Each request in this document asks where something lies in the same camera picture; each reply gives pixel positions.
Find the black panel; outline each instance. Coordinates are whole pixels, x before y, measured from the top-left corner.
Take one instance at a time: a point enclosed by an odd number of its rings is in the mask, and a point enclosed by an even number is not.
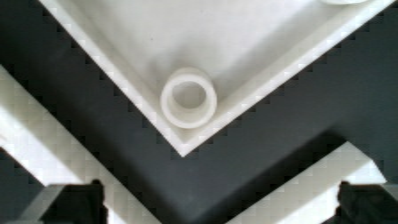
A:
[[[396,8],[185,158],[37,2],[0,0],[0,9],[0,64],[163,223],[222,223],[337,146],[336,136],[398,182]]]

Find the white ring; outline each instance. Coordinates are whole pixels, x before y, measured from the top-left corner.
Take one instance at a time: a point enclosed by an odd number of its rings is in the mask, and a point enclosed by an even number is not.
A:
[[[204,90],[204,101],[195,108],[186,108],[176,102],[172,90],[176,86],[186,82],[194,82]],[[204,72],[195,68],[181,68],[165,83],[160,106],[165,118],[179,128],[197,128],[210,121],[217,108],[217,94],[211,80]]]

